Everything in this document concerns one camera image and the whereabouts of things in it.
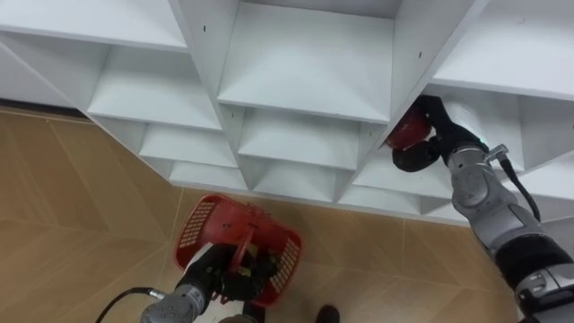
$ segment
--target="wooden floor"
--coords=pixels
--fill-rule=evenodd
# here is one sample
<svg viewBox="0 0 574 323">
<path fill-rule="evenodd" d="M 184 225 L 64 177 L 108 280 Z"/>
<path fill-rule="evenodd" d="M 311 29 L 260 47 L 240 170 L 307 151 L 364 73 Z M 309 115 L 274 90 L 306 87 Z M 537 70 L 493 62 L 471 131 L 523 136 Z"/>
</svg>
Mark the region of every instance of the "wooden floor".
<svg viewBox="0 0 574 323">
<path fill-rule="evenodd" d="M 172 288 L 173 241 L 205 193 L 170 186 L 90 123 L 0 111 L 0 321 L 93 322 L 128 287 Z M 343 323 L 516 322 L 467 229 L 235 197 L 304 239 L 269 323 L 313 323 L 325 303 Z M 106 322 L 137 322 L 146 303 L 133 296 Z"/>
</svg>

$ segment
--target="shelf board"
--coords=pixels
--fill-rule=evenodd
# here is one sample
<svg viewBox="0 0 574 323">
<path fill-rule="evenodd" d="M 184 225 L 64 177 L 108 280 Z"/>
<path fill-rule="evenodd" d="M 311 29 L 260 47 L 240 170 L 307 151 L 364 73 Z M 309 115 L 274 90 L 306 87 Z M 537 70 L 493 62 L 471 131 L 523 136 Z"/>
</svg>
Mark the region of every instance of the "shelf board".
<svg viewBox="0 0 574 323">
<path fill-rule="evenodd" d="M 442 160 L 417 172 L 399 170 L 393 164 L 392 152 L 383 146 L 365 166 L 353 185 L 383 188 L 419 196 L 451 198 L 450 174 Z"/>
<path fill-rule="evenodd" d="M 448 200 L 397 193 L 380 188 L 367 188 L 352 185 L 345 192 L 340 205 L 352 205 L 383 212 L 421 215 L 429 207 L 436 208 Z"/>
<path fill-rule="evenodd" d="M 349 120 L 248 110 L 239 153 L 355 170 L 359 123 Z"/>
<path fill-rule="evenodd" d="M 187 50 L 167 0 L 4 0 L 0 30 Z"/>
<path fill-rule="evenodd" d="M 152 49 L 111 49 L 88 113 L 222 129 L 191 57 Z"/>
<path fill-rule="evenodd" d="M 525 170 L 518 96 L 457 87 L 428 85 L 425 94 L 440 96 L 448 114 L 490 148 L 505 144 L 515 170 Z M 500 169 L 497 162 L 492 164 Z"/>
<path fill-rule="evenodd" d="M 238 169 L 176 161 L 170 182 L 178 186 L 202 184 L 207 186 L 247 190 Z"/>
<path fill-rule="evenodd" d="M 432 82 L 574 100 L 572 21 L 572 1 L 493 1 Z"/>
<path fill-rule="evenodd" d="M 242 3 L 218 100 L 387 123 L 392 20 Z"/>
<path fill-rule="evenodd" d="M 574 200 L 574 154 L 567 155 L 519 177 L 522 185 L 534 196 Z M 517 192 L 510 182 L 505 186 Z"/>
<path fill-rule="evenodd" d="M 143 157 L 237 167 L 225 136 L 214 131 L 149 125 L 139 153 Z"/>
<path fill-rule="evenodd" d="M 434 211 L 425 214 L 425 217 L 468 223 L 468 220 L 466 220 L 466 218 L 460 214 L 450 202 L 446 203 L 442 207 L 435 209 Z"/>
<path fill-rule="evenodd" d="M 336 170 L 297 162 L 248 158 L 254 191 L 277 196 L 333 202 Z"/>
</svg>

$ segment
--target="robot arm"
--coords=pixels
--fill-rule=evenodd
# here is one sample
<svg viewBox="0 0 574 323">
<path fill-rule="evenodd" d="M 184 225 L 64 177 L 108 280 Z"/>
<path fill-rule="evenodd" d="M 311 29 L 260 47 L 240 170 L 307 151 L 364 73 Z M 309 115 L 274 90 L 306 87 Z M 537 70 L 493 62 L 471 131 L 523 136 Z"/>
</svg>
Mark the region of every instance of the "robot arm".
<svg viewBox="0 0 574 323">
<path fill-rule="evenodd" d="M 517 204 L 492 170 L 494 159 L 505 170 L 511 168 L 506 147 L 489 151 L 480 139 L 450 120 L 440 98 L 421 96 L 415 106 L 422 109 L 436 136 L 413 149 L 395 151 L 395 164 L 417 171 L 442 157 L 451 174 L 454 207 L 468 219 L 515 292 L 518 306 L 528 317 L 525 322 L 574 322 L 574 262 Z"/>
</svg>

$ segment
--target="person's foot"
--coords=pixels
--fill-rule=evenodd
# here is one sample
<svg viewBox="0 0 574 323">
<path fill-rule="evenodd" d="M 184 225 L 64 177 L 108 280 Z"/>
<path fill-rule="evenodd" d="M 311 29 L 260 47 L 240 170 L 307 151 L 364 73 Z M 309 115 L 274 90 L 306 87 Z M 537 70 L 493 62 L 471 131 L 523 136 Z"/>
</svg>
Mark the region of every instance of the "person's foot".
<svg viewBox="0 0 574 323">
<path fill-rule="evenodd" d="M 317 315 L 315 323 L 340 323 L 339 310 L 331 305 L 325 305 Z"/>
</svg>

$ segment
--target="red plastic basket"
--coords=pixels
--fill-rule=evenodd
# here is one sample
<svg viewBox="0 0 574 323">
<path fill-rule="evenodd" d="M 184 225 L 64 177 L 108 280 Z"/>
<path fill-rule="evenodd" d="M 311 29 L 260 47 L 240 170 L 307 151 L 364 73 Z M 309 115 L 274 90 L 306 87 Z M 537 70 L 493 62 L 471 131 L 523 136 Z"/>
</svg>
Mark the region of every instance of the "red plastic basket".
<svg viewBox="0 0 574 323">
<path fill-rule="evenodd" d="M 239 268 L 250 244 L 259 250 L 281 255 L 279 272 L 265 284 L 259 297 L 252 301 L 262 307 L 274 304 L 281 297 L 300 261 L 301 239 L 295 231 L 282 226 L 259 207 L 243 205 L 222 195 L 202 197 L 189 215 L 175 247 L 178 266 L 186 268 L 195 253 L 209 242 L 238 246 L 231 261 L 231 271 Z"/>
</svg>

